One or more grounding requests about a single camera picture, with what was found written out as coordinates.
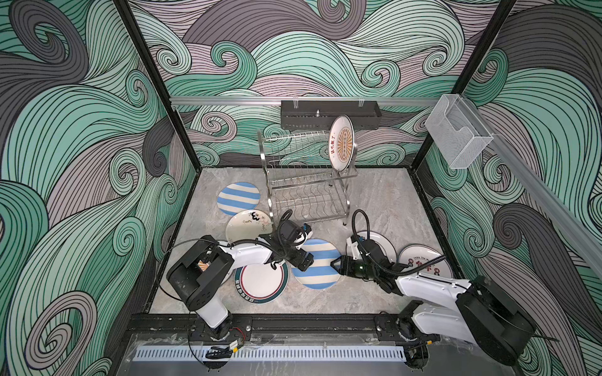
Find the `white plate cloud emblem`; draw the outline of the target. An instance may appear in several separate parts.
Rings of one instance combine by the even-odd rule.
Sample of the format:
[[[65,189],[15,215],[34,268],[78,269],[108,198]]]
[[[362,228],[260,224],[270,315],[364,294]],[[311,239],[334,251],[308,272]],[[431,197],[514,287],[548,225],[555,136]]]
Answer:
[[[388,260],[391,263],[395,263],[398,261],[398,255],[395,251],[393,244],[382,234],[377,233],[376,231],[372,231],[370,235],[371,239],[376,242],[376,244],[381,247],[384,254],[387,256]],[[347,256],[352,256],[353,259],[359,259],[360,254],[359,250],[357,250],[356,246],[353,246],[353,241],[351,238],[346,239],[346,253]]]

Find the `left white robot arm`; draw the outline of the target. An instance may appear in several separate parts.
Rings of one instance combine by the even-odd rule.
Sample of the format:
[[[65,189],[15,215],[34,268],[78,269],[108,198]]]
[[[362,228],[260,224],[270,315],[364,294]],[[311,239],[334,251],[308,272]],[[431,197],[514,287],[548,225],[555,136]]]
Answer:
[[[216,294],[227,274],[253,265],[276,269],[283,262],[305,271],[314,262],[314,256],[303,250],[312,233],[306,223],[300,226],[290,219],[282,219],[272,233],[255,239],[221,244],[205,235],[171,266],[166,280],[187,309],[222,337],[223,332],[231,328],[232,319]]]

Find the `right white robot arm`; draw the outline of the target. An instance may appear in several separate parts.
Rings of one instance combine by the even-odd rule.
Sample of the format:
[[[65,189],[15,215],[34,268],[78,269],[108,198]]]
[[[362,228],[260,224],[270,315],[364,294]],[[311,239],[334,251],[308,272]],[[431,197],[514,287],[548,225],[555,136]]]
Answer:
[[[348,244],[351,255],[331,263],[336,272],[411,299],[393,319],[401,340],[410,346],[409,360],[423,360],[427,345],[453,338],[514,366],[536,335],[534,320],[497,283],[483,276],[466,280],[434,274],[443,255],[424,263],[394,263],[367,236],[353,235]]]

